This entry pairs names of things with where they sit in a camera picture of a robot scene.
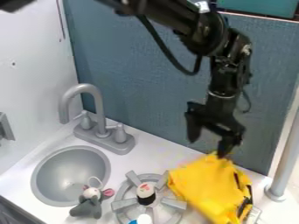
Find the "mouse ear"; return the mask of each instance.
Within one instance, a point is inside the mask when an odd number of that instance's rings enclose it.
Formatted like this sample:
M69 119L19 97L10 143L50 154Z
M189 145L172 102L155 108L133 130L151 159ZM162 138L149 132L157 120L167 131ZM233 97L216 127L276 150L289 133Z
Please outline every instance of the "mouse ear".
M85 191L86 189L88 189L89 186L88 185L83 185L83 191Z
M115 195L115 190L113 190L111 188L108 188L102 192L103 192L104 196L106 196L106 197L112 197L113 195Z

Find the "blue wall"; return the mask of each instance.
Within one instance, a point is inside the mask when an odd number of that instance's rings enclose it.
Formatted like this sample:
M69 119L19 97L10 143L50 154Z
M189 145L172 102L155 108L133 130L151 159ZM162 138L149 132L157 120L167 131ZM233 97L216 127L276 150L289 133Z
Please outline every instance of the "blue wall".
M185 134L186 102L205 98L207 59L199 75L186 77L162 55L135 18L117 17L94 0L66 0L65 7L79 80L101 89L108 117L198 151L208 152L217 145L218 138L207 131L192 145ZM247 115L237 114L247 126L247 135L233 160L265 174L299 74L299 24L228 18L254 43L254 77L247 88L253 108ZM179 60L191 67L194 56L172 31L156 28ZM84 97L84 105L94 109L91 98Z
M298 0L218 0L220 8L249 11L282 18L294 16Z

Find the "stuffed toy mouse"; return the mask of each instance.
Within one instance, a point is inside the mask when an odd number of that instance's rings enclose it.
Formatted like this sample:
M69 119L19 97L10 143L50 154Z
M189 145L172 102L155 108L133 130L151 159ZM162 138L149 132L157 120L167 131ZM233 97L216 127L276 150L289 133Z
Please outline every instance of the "stuffed toy mouse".
M93 216L101 218L101 202L115 195L111 188L101 191L99 188L84 185L84 192L79 196L79 205L70 210L72 217Z

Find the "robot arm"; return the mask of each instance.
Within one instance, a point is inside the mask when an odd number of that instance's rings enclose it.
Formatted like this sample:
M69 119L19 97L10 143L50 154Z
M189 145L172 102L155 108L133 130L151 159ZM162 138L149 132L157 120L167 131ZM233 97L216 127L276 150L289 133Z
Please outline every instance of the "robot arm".
M202 105L189 101L185 113L188 138L192 143L195 142L202 128L220 135L219 158L241 144L246 129L234 118L233 112L242 93L250 108L250 101L244 91L244 86L249 84L252 76L252 44L248 37L229 27L218 12L209 9L206 1L199 2L199 7L186 0L96 1L112 7L119 15L138 17L165 56L184 74L196 74L201 58L209 57L211 83L206 103ZM147 18L171 28L188 50L197 55L193 71L179 64Z

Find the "yellow cloth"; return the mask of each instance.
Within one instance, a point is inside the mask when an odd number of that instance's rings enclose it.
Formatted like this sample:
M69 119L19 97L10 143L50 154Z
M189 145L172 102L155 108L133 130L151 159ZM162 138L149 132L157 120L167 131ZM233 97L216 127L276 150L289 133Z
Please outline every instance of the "yellow cloth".
M198 209L213 223L239 224L252 205L246 205L238 218L244 198L251 199L249 177L225 158L213 153L184 167L170 171L168 187L181 199Z

